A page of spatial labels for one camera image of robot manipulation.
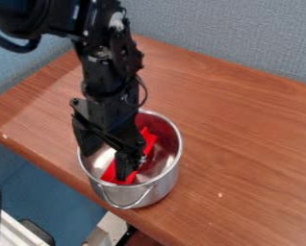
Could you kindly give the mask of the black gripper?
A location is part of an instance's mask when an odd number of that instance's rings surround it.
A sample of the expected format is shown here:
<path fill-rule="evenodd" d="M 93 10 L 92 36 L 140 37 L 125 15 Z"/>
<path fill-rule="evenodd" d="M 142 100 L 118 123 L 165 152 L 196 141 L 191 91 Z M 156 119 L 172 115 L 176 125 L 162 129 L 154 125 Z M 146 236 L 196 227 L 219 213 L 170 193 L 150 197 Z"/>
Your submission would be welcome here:
<path fill-rule="evenodd" d="M 144 101 L 138 101 L 141 61 L 117 65 L 109 60 L 81 59 L 84 98 L 70 100 L 72 128 L 81 153 L 88 157 L 109 145 L 114 153 L 116 178 L 124 182 L 138 169 L 145 140 L 134 126 Z"/>

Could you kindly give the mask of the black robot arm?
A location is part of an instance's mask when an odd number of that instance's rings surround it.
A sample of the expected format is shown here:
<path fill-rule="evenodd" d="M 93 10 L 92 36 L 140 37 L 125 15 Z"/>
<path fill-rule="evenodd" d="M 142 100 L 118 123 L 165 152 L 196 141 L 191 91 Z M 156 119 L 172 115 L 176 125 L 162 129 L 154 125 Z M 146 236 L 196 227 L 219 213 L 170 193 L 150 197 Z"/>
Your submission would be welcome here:
<path fill-rule="evenodd" d="M 70 100 L 81 153 L 90 156 L 109 145 L 122 182 L 137 170 L 145 148 L 134 125 L 144 104 L 137 76 L 144 54 L 130 36 L 125 8 L 118 0 L 0 0 L 0 47 L 28 53 L 44 35 L 70 39 L 82 66 L 84 97 Z"/>

